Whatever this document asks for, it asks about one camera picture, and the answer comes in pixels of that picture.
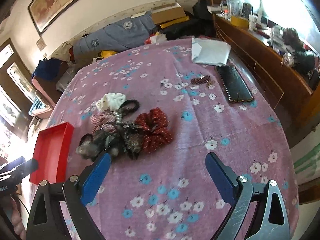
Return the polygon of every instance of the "phone screen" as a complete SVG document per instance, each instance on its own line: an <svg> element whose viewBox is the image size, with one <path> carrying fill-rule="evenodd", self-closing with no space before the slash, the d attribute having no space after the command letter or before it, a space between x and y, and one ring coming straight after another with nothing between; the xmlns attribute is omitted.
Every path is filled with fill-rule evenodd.
<svg viewBox="0 0 320 240"><path fill-rule="evenodd" d="M216 67L230 102L250 102L253 96L234 66Z"/></svg>

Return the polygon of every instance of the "open red tray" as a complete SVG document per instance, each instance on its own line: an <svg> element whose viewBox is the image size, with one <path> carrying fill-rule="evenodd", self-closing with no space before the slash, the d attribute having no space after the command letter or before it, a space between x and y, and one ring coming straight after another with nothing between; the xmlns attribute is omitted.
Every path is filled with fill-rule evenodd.
<svg viewBox="0 0 320 240"><path fill-rule="evenodd" d="M46 179L49 183L65 182L69 147L73 126L62 123L39 132L33 158L39 169L30 175L30 182L38 185Z"/></svg>

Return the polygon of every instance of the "wall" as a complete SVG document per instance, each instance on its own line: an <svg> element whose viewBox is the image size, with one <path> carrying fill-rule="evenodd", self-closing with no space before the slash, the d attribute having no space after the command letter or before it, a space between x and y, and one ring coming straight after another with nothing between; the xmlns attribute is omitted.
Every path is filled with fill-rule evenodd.
<svg viewBox="0 0 320 240"><path fill-rule="evenodd" d="M17 0L6 23L5 33L26 67L33 72L43 54L50 55L61 43L69 40L89 26L118 12L159 0L79 0L65 11L42 35L47 47L39 51L39 35L32 23L27 7L32 0Z"/></svg>

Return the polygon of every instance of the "scrunchie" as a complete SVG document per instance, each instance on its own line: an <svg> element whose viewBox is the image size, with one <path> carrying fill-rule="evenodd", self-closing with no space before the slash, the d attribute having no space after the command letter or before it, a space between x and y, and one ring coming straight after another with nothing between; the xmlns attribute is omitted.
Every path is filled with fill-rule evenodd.
<svg viewBox="0 0 320 240"><path fill-rule="evenodd" d="M172 134L167 129L167 116L159 107L151 109L148 114L138 115L135 123L143 130L143 151L150 153L172 142Z"/></svg>

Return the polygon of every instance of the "metal bolt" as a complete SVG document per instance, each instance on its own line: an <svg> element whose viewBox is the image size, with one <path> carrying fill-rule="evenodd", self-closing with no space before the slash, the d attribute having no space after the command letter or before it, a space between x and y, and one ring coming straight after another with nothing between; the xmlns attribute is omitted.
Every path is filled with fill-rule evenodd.
<svg viewBox="0 0 320 240"><path fill-rule="evenodd" d="M270 185L275 187L275 186L277 186L277 182L272 179L272 180L270 180Z"/></svg>
<svg viewBox="0 0 320 240"><path fill-rule="evenodd" d="M77 175L73 175L73 176L70 177L70 181L71 182L75 182L77 180L78 180L78 176Z"/></svg>
<svg viewBox="0 0 320 240"><path fill-rule="evenodd" d="M248 179L245 177L245 176L239 176L239 181L241 181L241 182L247 182L248 181Z"/></svg>
<svg viewBox="0 0 320 240"><path fill-rule="evenodd" d="M40 186L45 186L45 185L47 185L47 181L46 180L42 180L41 182L40 182Z"/></svg>

